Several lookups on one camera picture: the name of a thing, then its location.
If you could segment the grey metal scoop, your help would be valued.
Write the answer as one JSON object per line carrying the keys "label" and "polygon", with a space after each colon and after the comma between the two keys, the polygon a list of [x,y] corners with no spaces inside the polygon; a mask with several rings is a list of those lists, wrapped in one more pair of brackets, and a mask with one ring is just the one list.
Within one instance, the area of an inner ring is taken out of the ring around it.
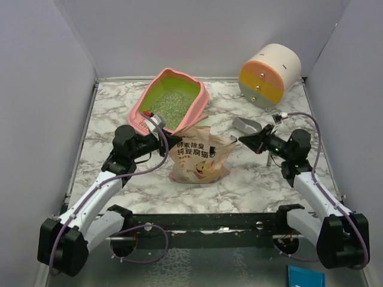
{"label": "grey metal scoop", "polygon": [[244,135],[256,134],[262,130],[262,125],[260,123],[242,117],[236,117],[232,121],[232,126]]}

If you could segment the peach cat litter bag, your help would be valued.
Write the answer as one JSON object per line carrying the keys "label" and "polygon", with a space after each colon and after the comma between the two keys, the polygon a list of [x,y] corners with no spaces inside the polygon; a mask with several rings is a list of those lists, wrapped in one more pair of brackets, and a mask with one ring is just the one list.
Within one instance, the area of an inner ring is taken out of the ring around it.
{"label": "peach cat litter bag", "polygon": [[182,138],[170,151],[174,162],[169,179],[182,184],[210,184],[227,175],[224,166],[236,147],[234,136],[213,135],[210,126],[200,126],[207,115],[179,128],[175,136]]}

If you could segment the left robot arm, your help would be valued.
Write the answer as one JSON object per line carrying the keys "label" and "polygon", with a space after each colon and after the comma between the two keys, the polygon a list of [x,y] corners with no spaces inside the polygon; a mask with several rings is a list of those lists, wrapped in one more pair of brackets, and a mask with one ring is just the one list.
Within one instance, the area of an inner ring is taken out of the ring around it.
{"label": "left robot arm", "polygon": [[136,159],[155,151],[166,158],[181,140],[158,126],[145,136],[130,125],[115,130],[113,148],[92,186],[73,207],[56,219],[47,218],[40,227],[37,259],[49,267],[52,276],[77,275],[101,241],[113,233],[130,233],[132,221],[117,210],[109,210],[100,219],[96,216],[131,177],[139,174]]}

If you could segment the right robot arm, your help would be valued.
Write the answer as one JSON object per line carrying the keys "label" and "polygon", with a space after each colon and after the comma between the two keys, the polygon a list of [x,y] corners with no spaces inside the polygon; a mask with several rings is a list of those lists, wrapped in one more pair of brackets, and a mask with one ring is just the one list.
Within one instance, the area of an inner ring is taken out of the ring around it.
{"label": "right robot arm", "polygon": [[268,124],[239,141],[256,154],[269,151],[280,157],[283,178],[316,213],[312,217],[302,207],[282,207],[282,214],[275,218],[276,229],[282,234],[296,230],[305,236],[316,247],[325,268],[365,268],[370,260],[367,218],[349,210],[321,185],[307,159],[311,135],[306,130],[294,130],[285,141],[273,133],[273,128]]}

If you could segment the green cat litter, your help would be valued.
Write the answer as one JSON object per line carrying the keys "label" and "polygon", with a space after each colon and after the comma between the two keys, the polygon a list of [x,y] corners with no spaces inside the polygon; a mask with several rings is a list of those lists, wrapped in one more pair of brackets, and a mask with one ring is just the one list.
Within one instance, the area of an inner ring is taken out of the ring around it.
{"label": "green cat litter", "polygon": [[176,130],[193,102],[194,98],[185,93],[167,91],[147,111],[161,116],[168,129]]}

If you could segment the pink green litter box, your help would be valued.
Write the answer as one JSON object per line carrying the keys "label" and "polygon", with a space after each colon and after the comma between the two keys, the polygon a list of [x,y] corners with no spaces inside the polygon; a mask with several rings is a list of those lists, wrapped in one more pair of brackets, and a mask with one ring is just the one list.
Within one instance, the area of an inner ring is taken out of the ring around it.
{"label": "pink green litter box", "polygon": [[144,112],[161,116],[170,132],[182,129],[197,120],[207,103],[209,93],[196,78],[165,68],[145,88],[127,116],[128,123],[140,134],[148,133]]}

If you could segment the round cream drawer cabinet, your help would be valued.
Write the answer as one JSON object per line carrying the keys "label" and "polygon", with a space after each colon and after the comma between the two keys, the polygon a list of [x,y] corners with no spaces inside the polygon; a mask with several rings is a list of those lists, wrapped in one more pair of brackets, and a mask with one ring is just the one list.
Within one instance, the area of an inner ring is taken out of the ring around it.
{"label": "round cream drawer cabinet", "polygon": [[281,44],[268,44],[242,66],[241,95],[253,105],[270,110],[299,79],[302,65],[297,54]]}

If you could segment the blue card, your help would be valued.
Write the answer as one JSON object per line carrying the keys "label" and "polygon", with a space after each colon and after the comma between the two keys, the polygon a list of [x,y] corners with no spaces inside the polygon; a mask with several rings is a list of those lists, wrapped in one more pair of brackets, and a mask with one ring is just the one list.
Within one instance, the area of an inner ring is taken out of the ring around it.
{"label": "blue card", "polygon": [[324,273],[292,265],[289,265],[287,270],[289,287],[325,287],[326,285]]}

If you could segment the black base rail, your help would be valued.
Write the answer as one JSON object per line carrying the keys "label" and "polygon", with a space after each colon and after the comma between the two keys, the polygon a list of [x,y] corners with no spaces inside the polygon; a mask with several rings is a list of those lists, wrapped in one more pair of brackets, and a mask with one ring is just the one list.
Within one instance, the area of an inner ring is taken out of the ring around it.
{"label": "black base rail", "polygon": [[272,248],[273,239],[297,237],[277,213],[133,214],[123,229],[141,224],[166,231],[169,248]]}

